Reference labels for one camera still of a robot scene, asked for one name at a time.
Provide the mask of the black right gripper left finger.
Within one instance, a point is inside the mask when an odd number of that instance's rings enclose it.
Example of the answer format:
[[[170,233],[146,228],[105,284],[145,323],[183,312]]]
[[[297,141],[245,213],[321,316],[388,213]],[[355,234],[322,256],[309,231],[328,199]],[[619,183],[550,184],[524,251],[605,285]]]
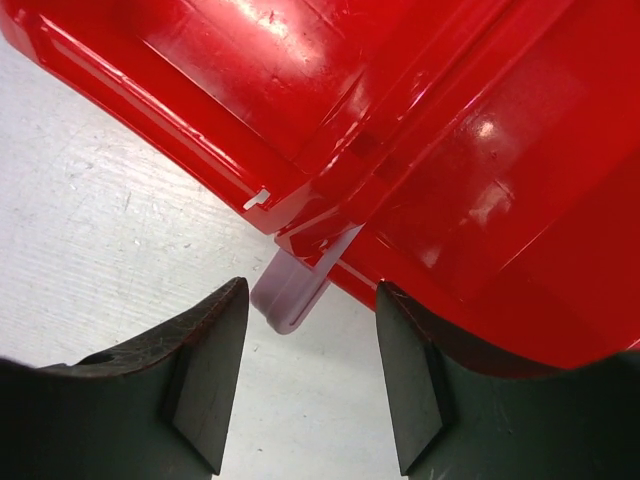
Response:
[[[248,325],[235,277],[80,362],[1,362],[5,479],[209,479],[221,471]]]

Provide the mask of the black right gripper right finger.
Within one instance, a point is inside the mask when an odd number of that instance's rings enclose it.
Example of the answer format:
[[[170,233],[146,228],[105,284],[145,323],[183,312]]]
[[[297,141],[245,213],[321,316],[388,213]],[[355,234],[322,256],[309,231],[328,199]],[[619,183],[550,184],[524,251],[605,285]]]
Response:
[[[559,369],[470,334],[390,282],[375,309],[404,477],[638,477],[637,351]]]

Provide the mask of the white pink toothbrush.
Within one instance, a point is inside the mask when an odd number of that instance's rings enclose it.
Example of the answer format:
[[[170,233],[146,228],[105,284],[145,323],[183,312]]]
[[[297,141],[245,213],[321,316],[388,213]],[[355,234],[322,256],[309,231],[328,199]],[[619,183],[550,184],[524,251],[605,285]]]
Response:
[[[358,225],[342,233],[309,267],[280,249],[250,292],[251,305],[280,335],[296,330],[329,286],[329,273],[360,233]]]

